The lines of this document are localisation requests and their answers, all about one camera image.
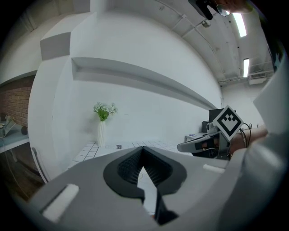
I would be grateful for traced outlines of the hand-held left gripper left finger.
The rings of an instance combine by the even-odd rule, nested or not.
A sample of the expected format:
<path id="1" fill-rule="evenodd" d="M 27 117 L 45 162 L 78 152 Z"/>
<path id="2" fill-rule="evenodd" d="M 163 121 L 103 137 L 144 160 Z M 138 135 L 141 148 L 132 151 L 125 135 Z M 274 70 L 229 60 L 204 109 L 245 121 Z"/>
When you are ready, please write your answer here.
<path id="1" fill-rule="evenodd" d="M 150 231 L 156 221 L 139 198 L 122 197 L 105 182 L 105 167 L 135 148 L 76 164 L 30 200 L 34 218 L 48 231 Z"/>

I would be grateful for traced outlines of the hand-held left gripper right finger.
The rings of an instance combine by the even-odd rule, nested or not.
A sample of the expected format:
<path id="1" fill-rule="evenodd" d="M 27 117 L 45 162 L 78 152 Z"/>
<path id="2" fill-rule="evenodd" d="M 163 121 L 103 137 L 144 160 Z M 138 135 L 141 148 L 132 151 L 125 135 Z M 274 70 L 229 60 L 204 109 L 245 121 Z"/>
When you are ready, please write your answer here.
<path id="1" fill-rule="evenodd" d="M 235 231 L 229 199 L 240 158 L 194 157 L 144 147 L 145 170 L 157 188 L 155 219 L 145 231 Z"/>

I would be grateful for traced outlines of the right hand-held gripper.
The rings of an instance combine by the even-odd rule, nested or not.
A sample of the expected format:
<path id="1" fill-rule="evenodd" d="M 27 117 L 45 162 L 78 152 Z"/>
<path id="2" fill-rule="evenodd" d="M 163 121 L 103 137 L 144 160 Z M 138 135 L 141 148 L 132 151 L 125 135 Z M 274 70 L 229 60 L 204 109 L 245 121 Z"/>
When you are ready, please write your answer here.
<path id="1" fill-rule="evenodd" d="M 180 143 L 177 149 L 180 152 L 191 154 L 218 154 L 217 158 L 230 159 L 230 146 L 232 139 L 244 124 L 240 116 L 229 105 L 212 120 L 213 128 L 218 129 L 218 133 L 210 135 L 210 139 L 219 139 L 219 149 L 202 150 L 202 143 Z"/>

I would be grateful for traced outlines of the person's right forearm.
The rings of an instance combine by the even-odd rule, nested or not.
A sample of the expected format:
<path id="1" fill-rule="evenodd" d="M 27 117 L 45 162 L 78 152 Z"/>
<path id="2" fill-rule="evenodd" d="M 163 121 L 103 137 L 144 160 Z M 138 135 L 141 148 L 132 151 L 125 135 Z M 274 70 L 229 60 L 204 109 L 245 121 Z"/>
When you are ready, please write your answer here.
<path id="1" fill-rule="evenodd" d="M 268 134 L 265 125 L 261 125 L 258 128 L 251 130 L 244 130 L 243 132 L 237 132 L 231 140 L 230 144 L 230 155 L 233 155 L 235 151 L 247 148 L 253 144 L 256 140 L 263 139 Z"/>

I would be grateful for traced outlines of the person's right hand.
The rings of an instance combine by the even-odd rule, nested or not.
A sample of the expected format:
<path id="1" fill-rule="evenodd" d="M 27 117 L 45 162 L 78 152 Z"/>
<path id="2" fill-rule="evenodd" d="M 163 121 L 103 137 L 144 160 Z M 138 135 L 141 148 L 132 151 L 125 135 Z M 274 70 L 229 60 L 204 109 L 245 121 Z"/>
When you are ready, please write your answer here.
<path id="1" fill-rule="evenodd" d="M 202 143 L 202 150 L 219 149 L 219 139 L 208 139 Z"/>

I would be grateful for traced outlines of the white desk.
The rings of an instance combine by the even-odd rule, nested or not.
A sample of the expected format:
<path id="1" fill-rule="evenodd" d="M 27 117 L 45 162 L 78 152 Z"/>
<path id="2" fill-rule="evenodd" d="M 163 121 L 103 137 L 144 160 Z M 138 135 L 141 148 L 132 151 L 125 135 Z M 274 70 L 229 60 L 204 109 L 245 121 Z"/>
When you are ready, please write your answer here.
<path id="1" fill-rule="evenodd" d="M 185 135 L 184 142 L 185 143 L 201 143 L 210 139 L 210 136 L 207 133 L 195 133 L 195 137 L 189 137 L 189 135 Z"/>

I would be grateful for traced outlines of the black box-shaped device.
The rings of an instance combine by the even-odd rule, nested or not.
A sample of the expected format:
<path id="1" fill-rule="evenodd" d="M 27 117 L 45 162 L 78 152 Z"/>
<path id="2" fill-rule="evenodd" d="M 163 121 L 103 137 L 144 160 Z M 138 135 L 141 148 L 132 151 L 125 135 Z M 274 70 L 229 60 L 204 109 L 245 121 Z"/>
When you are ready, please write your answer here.
<path id="1" fill-rule="evenodd" d="M 222 114 L 223 110 L 223 108 L 209 110 L 209 122 L 212 123 L 219 114 Z"/>

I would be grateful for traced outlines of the white ribbed vase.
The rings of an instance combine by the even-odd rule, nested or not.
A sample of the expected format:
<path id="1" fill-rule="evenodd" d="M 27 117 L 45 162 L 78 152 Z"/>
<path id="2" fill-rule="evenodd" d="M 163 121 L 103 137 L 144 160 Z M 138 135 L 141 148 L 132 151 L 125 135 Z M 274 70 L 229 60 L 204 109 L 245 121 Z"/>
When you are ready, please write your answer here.
<path id="1" fill-rule="evenodd" d="M 97 142 L 100 147 L 105 146 L 106 121 L 100 121 L 97 130 Z"/>

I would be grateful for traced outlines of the white and green flower bouquet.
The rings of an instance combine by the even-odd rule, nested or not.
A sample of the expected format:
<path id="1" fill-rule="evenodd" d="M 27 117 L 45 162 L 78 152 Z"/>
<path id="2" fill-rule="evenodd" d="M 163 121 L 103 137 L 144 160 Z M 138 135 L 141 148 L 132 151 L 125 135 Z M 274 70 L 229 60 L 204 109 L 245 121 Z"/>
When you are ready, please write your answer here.
<path id="1" fill-rule="evenodd" d="M 97 113 L 101 122 L 105 121 L 109 116 L 117 113 L 117 108 L 114 103 L 108 105 L 98 102 L 93 106 L 93 111 Z"/>

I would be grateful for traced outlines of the light blue table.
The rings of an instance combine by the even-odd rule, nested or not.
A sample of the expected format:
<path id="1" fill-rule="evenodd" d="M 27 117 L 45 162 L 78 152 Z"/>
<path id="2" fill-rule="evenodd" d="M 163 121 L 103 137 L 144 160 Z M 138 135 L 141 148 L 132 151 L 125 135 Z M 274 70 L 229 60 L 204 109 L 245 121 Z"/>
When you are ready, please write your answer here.
<path id="1" fill-rule="evenodd" d="M 28 134 L 23 135 L 21 128 L 16 124 L 4 138 L 0 138 L 0 154 L 29 142 Z"/>

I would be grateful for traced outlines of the white air conditioner unit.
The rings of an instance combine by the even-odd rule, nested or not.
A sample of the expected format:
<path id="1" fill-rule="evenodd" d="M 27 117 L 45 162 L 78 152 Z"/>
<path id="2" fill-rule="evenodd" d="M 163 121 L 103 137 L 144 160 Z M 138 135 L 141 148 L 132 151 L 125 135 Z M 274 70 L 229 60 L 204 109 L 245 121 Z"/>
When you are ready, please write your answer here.
<path id="1" fill-rule="evenodd" d="M 266 80 L 270 79 L 272 75 L 273 71 L 264 71 L 250 74 L 248 79 L 249 85 L 262 84 Z"/>

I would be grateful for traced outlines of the person's black star-print shirt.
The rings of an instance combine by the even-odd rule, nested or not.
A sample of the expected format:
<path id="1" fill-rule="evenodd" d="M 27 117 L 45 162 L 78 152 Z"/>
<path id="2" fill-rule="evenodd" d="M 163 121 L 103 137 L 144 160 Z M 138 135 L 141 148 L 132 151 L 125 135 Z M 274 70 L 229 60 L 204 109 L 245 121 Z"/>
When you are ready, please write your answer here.
<path id="1" fill-rule="evenodd" d="M 274 73 L 280 67 L 282 59 L 286 54 L 285 48 L 281 42 L 281 40 L 277 37 L 276 30 L 273 29 L 271 23 L 269 23 L 268 19 L 265 17 L 263 13 L 259 13 L 259 18 L 261 22 L 261 27 L 264 32 L 268 50 L 271 56 L 271 62 L 273 66 Z"/>

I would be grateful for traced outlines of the person's glasses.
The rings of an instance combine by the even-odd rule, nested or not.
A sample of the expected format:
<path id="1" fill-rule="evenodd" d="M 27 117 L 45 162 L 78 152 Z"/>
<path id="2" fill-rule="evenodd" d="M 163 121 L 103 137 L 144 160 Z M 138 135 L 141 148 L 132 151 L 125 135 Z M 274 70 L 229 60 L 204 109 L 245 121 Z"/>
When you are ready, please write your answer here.
<path id="1" fill-rule="evenodd" d="M 228 16 L 231 14 L 229 7 L 224 4 L 217 4 L 216 8 L 217 8 L 218 13 L 222 16 Z"/>

